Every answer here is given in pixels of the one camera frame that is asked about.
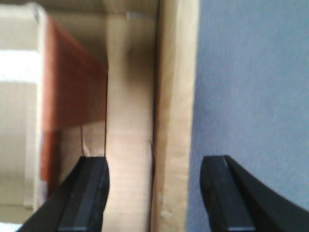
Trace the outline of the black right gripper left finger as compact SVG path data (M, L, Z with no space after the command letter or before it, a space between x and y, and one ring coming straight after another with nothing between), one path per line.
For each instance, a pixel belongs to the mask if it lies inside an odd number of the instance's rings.
M99 232L109 195L105 157L80 157L46 202L21 226L21 232Z

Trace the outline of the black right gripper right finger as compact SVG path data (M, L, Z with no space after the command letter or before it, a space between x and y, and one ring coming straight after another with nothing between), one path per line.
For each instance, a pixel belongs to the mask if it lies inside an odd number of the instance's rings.
M200 189L213 232L307 232L309 213L228 155L205 156Z

